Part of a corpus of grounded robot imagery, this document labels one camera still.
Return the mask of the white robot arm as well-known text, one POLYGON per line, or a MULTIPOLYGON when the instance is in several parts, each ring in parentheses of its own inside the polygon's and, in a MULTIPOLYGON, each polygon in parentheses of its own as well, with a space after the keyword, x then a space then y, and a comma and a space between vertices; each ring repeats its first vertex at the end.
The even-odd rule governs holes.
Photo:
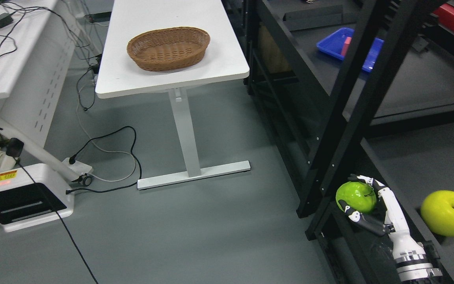
POLYGON ((424 254, 410 253, 395 259, 396 271, 402 284, 441 284, 443 266, 432 241, 418 242, 424 254))

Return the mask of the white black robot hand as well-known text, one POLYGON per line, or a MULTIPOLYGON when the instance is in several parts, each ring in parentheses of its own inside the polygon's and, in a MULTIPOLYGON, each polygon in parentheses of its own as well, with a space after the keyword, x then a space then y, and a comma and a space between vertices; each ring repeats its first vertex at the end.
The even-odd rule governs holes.
POLYGON ((409 226, 400 204, 393 191, 387 185, 375 178, 357 176, 355 174, 350 175, 349 181, 362 182, 369 185, 377 195, 377 198, 384 202, 385 208, 384 221, 381 222, 370 214, 359 212, 349 206, 346 201, 339 200, 342 212, 350 221, 379 237, 387 234, 393 243, 393 259, 410 253, 425 253, 424 249, 411 237, 409 226))

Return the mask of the white robot base unit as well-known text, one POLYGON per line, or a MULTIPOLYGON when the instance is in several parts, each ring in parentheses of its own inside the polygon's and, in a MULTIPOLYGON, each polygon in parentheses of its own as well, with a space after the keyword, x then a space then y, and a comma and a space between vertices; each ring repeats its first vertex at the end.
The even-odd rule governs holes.
POLYGON ((69 184, 47 164, 0 172, 0 225, 12 232, 74 212, 69 184))

